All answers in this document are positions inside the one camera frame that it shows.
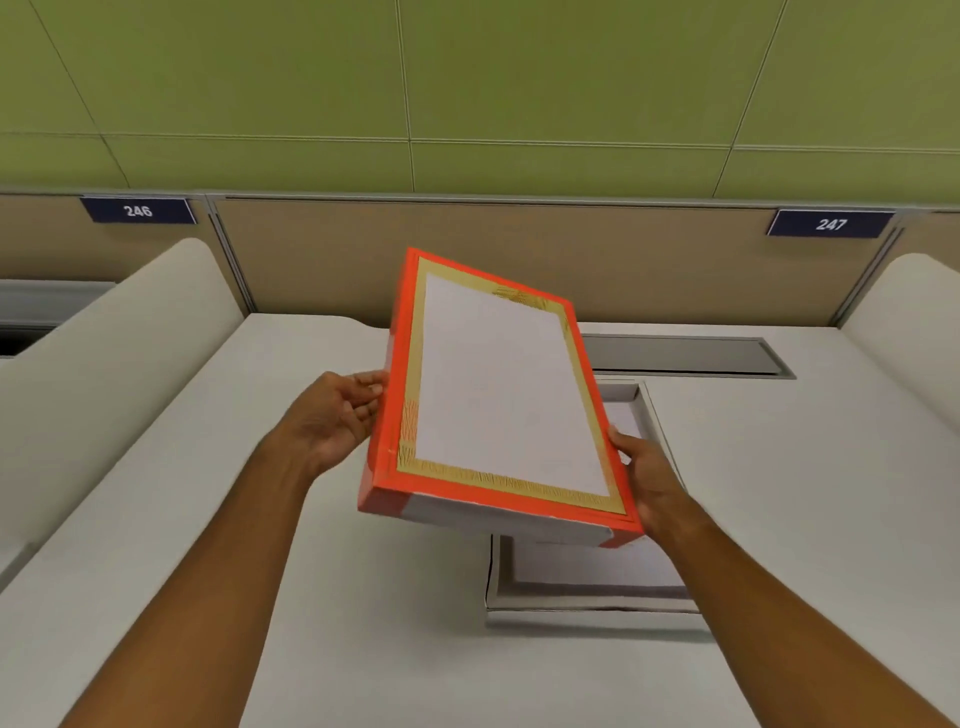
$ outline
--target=orange frame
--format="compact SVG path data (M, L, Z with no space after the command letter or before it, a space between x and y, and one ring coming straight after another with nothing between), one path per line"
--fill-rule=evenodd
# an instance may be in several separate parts
M613 531L613 538L603 546L620 546L643 534L639 516L636 513L634 497L630 491L627 472L620 461L617 450L605 437L606 454L610 459L617 490L623 500L625 514L620 515L598 511L584 506L569 505L537 497L490 490L487 488L454 483L425 475L403 473L397 470L396 461L399 452L400 423L403 415L404 393L408 360L410 355L410 336L414 319L414 297L417 287L417 275L420 260L429 260L449 268L462 271L478 278L492 281L498 285L510 286L533 296L540 296L563 306L570 331L576 345L580 366L584 370L590 400L596 412L597 420L604 433L609 426L607 413L600 398L600 392L593 377L584 348L583 338L576 327L576 316L569 301L551 296L542 291L519 285L509 280L476 271L450 260L410 248L404 260L399 287L394 304L393 320L390 325L390 346L387 351L386 368L390 371L390 384L381 403L380 414L371 437L367 454L367 467L364 471L360 489L358 507L362 511L399 517L407 500L413 493L426 494L450 500L478 503L521 513L529 513L547 518L567 521L594 523L606 526Z

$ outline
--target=white cushioned divider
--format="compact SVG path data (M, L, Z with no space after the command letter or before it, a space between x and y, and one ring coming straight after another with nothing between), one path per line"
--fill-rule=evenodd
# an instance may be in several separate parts
M0 530L39 546L243 320L182 240L0 370Z
M960 273L929 255L902 255L877 279L843 332L960 430Z

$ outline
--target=gray slot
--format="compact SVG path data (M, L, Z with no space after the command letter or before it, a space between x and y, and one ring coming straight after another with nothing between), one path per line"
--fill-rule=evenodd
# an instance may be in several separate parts
M794 378L763 339L585 334L597 374Z

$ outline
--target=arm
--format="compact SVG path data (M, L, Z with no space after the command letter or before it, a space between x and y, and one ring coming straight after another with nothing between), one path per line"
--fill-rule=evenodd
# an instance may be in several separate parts
M327 373L294 401L64 728L240 723L307 491L370 434L385 381Z
M655 444L630 455L644 528L673 561L764 728L949 728L941 713L735 544Z

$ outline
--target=hand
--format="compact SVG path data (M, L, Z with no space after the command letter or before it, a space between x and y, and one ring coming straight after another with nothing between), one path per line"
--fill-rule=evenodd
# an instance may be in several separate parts
M664 546L667 540L712 522L684 490L660 445L624 435L613 426L608 434L613 446L631 458L627 466L630 487L643 530L650 538Z
M383 371L326 372L294 400L268 438L301 454L313 482L370 436L386 383Z

